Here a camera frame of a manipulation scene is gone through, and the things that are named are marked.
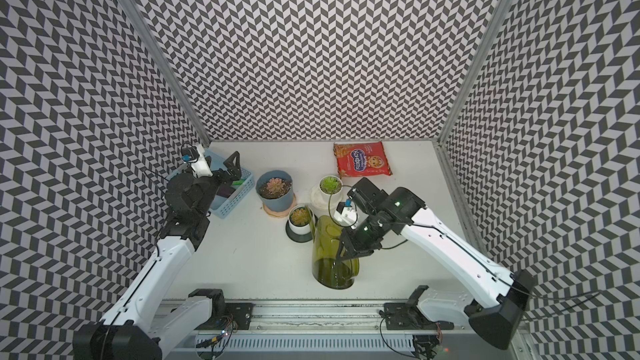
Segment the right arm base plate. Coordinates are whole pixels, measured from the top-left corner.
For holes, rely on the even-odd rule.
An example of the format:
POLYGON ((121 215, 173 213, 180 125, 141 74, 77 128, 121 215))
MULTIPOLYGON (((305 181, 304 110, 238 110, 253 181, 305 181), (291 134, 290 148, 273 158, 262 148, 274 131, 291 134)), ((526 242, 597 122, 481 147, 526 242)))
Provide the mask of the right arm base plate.
POLYGON ((435 322, 427 319, 416 306, 406 303, 385 303, 379 311, 386 329, 389 331, 429 330, 444 331, 454 330, 454 324, 450 322, 435 322))

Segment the purple toy eggplant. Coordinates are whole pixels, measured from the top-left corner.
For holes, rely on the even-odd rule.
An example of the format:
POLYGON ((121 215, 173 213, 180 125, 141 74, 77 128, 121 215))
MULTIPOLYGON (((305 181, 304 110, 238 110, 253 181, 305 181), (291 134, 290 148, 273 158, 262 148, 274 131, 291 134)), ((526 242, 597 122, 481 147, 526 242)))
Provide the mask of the purple toy eggplant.
POLYGON ((236 189, 233 186, 221 185, 218 188, 217 195, 222 198, 231 198, 234 195, 236 189))

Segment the white pot yellow-green succulent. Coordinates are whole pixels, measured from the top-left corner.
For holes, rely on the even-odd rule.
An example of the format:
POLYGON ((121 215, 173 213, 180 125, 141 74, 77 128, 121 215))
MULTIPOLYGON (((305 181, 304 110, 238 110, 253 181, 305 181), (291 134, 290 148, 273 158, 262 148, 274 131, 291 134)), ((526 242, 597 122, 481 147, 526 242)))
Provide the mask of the white pot yellow-green succulent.
POLYGON ((313 220, 313 212, 308 206, 297 206, 288 216, 289 230, 298 236, 307 235, 311 233, 313 220))

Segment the corner aluminium post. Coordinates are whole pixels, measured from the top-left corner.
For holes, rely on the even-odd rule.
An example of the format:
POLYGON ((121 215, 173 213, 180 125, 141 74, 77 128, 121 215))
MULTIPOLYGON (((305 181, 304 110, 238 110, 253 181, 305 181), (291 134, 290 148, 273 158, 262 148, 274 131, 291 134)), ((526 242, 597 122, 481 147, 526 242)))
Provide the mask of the corner aluminium post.
POLYGON ((202 143, 204 146, 210 145, 212 140, 210 136, 208 136, 208 131, 206 130, 197 112, 194 110, 188 96, 183 91, 181 84, 179 83, 174 71, 172 70, 163 51, 158 45, 155 37, 150 31, 143 15, 140 13, 138 6, 133 0, 118 0, 118 3, 128 17, 131 25, 133 25, 133 29, 143 41, 145 47, 149 52, 149 55, 157 65, 160 75, 164 78, 165 82, 169 86, 172 95, 177 100, 181 109, 185 112, 187 118, 193 125, 200 143, 202 143))
POLYGON ((437 142, 439 145, 444 145, 448 139, 448 136, 453 131, 453 128, 458 121, 458 118, 463 111, 466 101, 475 85, 478 76, 485 64, 488 55, 490 54, 493 45, 495 44, 498 35, 503 27, 504 20, 508 16, 509 10, 514 0, 498 0, 497 6, 493 11, 493 14, 488 22, 487 29, 483 35, 478 50, 476 51, 471 61, 469 70, 463 79, 463 84, 455 96, 453 106, 445 119, 445 123, 438 136, 437 142))

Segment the white pot green succulent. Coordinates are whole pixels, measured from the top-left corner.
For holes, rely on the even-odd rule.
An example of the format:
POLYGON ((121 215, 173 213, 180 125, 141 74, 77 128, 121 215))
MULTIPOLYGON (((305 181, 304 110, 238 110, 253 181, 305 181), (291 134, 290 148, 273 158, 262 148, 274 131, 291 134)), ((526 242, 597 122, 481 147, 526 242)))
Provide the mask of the white pot green succulent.
POLYGON ((329 205, 343 196, 343 181, 338 176, 328 175, 321 179, 318 189, 322 202, 329 205))

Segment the red cookie snack bag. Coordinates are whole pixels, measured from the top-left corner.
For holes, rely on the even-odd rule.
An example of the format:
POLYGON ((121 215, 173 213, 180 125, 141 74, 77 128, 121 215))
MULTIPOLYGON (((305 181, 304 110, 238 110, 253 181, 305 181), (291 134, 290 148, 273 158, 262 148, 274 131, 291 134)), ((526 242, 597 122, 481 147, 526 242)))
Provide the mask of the red cookie snack bag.
POLYGON ((333 154, 340 178, 393 175, 382 142, 335 143, 333 154))

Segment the left corner aluminium post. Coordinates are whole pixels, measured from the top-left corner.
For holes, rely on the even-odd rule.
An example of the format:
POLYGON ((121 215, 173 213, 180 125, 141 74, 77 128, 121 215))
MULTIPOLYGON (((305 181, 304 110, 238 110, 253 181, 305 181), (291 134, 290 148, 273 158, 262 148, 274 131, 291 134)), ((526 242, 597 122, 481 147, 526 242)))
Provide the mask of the left corner aluminium post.
POLYGON ((157 65, 160 75, 164 78, 165 82, 169 86, 172 95, 177 100, 181 109, 185 112, 187 118, 193 125, 200 143, 202 143, 204 146, 210 145, 212 140, 210 136, 208 136, 208 131, 206 130, 197 112, 194 110, 188 96, 183 91, 181 84, 179 83, 174 71, 172 70, 163 51, 158 45, 155 37, 150 31, 143 15, 140 13, 138 6, 133 0, 118 0, 118 3, 128 17, 131 25, 133 25, 133 29, 143 41, 145 47, 149 52, 149 55, 157 65))

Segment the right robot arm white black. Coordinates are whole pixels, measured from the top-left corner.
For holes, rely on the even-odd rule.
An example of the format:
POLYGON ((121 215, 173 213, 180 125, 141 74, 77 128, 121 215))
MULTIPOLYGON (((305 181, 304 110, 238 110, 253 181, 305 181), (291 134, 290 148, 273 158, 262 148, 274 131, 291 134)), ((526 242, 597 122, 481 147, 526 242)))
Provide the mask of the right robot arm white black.
POLYGON ((487 258, 448 228, 425 201, 407 188, 386 193, 368 178, 348 191, 365 219, 340 236, 339 260, 364 258, 380 250, 394 232, 432 256, 463 285, 462 293, 417 289, 409 306, 430 322, 469 327, 494 348, 506 350, 518 330, 533 289, 531 273, 513 272, 487 258))

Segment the blue pot pink succulent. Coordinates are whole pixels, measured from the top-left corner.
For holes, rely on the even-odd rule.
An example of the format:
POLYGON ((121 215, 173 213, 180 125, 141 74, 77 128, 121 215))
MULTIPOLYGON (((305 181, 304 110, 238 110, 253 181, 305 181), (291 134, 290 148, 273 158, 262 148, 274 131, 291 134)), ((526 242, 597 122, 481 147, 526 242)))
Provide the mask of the blue pot pink succulent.
POLYGON ((293 179, 283 170, 263 174, 257 181, 257 193, 261 201, 293 196, 293 179))

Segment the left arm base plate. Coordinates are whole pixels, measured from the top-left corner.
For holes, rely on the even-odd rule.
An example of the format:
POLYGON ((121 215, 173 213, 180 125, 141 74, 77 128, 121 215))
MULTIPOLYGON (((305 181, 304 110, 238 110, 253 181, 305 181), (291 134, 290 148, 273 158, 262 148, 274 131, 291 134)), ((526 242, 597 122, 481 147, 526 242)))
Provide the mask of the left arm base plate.
POLYGON ((253 303, 231 302, 226 303, 223 308, 214 308, 210 318, 196 331, 222 331, 233 326, 234 330, 250 330, 253 319, 253 303))

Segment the green transparent watering can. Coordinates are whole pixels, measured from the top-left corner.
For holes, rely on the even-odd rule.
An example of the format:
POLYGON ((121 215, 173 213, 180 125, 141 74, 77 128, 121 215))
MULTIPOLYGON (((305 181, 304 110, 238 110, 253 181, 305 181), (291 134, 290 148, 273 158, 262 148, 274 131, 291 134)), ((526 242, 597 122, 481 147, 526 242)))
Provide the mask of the green transparent watering can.
POLYGON ((313 229, 313 276, 321 285, 336 290, 351 288, 360 271, 358 259, 338 259, 342 230, 328 215, 321 216, 313 229))

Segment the round cork coaster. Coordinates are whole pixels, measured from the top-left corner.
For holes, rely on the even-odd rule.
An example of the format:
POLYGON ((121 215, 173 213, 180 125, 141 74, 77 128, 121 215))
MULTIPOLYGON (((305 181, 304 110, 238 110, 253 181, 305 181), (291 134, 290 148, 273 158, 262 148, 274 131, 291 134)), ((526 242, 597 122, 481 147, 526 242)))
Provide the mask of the round cork coaster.
POLYGON ((296 205, 297 197, 295 194, 278 199, 265 199, 263 201, 263 211, 272 218, 286 218, 296 205))

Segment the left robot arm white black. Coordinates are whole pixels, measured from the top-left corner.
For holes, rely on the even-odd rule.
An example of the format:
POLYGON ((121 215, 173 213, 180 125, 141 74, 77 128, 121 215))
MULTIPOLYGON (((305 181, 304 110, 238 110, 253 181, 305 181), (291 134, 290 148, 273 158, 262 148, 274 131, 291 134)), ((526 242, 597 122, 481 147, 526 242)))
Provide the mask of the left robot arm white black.
POLYGON ((185 264, 196 253, 209 225, 208 214, 221 188, 241 180, 239 152, 212 170, 203 151, 191 172, 168 180, 168 216, 155 250, 123 296, 96 323, 73 335, 76 359, 164 359, 213 312, 213 299, 190 298, 155 327, 153 319, 185 264))

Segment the aluminium front rail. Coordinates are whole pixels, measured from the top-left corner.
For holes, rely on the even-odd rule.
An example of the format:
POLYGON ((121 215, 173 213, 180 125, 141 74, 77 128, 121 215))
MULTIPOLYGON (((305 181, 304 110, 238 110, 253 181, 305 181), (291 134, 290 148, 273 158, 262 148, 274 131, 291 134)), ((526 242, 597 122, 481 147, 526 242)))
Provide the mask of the aluminium front rail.
MULTIPOLYGON (((176 299, 161 301, 153 318, 150 334, 157 338, 176 338, 179 342, 186 336, 198 332, 195 328, 207 321, 212 310, 207 307, 204 296, 188 298, 182 302, 176 299)), ((253 303, 253 319, 250 330, 254 333, 365 333, 386 326, 379 311, 385 303, 406 303, 416 306, 413 300, 231 300, 226 303, 253 303)), ((455 321, 453 316, 426 316, 435 322, 454 324, 452 333, 473 333, 467 321, 455 321)), ((396 333, 425 334, 436 331, 407 330, 396 333)))

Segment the light blue plastic basket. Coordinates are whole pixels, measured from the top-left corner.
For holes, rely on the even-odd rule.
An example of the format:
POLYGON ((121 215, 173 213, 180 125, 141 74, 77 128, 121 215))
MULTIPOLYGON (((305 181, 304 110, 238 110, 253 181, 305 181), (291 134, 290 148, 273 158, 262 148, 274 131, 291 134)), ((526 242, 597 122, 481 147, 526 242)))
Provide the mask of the light blue plastic basket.
MULTIPOLYGON (((223 162, 227 158, 221 157, 220 155, 216 154, 215 152, 213 152, 208 148, 205 148, 204 150, 205 150, 205 157, 212 171, 218 170, 220 168, 226 170, 225 166, 223 165, 223 162)), ((246 168, 242 167, 242 171, 243 171, 242 179, 243 178, 246 179, 245 183, 242 186, 233 186, 236 189, 236 191, 234 195, 231 196, 231 198, 222 198, 220 196, 216 197, 212 205, 213 210, 217 209, 218 206, 222 204, 223 215, 228 216, 231 213, 231 211, 239 204, 239 202, 249 193, 250 189, 254 186, 254 178, 252 173, 246 170, 246 168)), ((170 180, 170 178, 172 178, 176 174, 183 173, 183 172, 193 174, 190 166, 188 166, 186 163, 183 163, 183 165, 179 166, 176 170, 171 172, 170 175, 168 175, 168 180, 170 180)))

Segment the white round saucer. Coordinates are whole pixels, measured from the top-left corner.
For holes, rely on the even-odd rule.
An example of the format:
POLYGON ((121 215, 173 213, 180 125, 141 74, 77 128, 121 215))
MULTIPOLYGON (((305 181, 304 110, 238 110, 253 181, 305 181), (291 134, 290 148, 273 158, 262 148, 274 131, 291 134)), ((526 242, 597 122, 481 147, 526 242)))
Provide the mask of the white round saucer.
POLYGON ((311 204, 317 212, 331 213, 336 210, 338 204, 342 201, 343 193, 330 195, 321 190, 319 185, 316 185, 311 189, 310 198, 311 204))

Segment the dark round saucer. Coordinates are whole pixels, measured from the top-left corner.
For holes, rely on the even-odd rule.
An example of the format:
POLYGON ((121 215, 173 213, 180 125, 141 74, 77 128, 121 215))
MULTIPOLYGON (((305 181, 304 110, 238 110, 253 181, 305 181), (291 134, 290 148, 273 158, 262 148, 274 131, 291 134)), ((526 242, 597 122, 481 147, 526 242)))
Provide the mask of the dark round saucer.
POLYGON ((298 226, 293 223, 291 217, 288 217, 288 220, 285 224, 285 233, 288 238, 295 243, 311 242, 313 240, 316 221, 318 221, 318 218, 312 215, 307 224, 305 224, 304 226, 298 226))

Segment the right corner aluminium post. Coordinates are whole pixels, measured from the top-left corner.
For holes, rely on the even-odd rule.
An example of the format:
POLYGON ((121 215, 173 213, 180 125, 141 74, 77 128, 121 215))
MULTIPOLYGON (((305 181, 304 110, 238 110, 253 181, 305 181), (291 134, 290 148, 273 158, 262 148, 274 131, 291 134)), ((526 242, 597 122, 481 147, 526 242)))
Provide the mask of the right corner aluminium post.
POLYGON ((488 22, 487 29, 483 35, 478 50, 476 51, 471 61, 469 70, 463 79, 463 84, 455 96, 453 106, 445 119, 445 123, 438 136, 437 142, 439 145, 444 145, 448 139, 448 136, 453 131, 453 128, 458 121, 458 118, 463 111, 466 101, 475 85, 478 76, 485 64, 488 55, 490 54, 493 45, 495 44, 498 35, 503 27, 504 20, 508 16, 509 10, 514 0, 498 0, 497 6, 493 11, 493 14, 488 22))

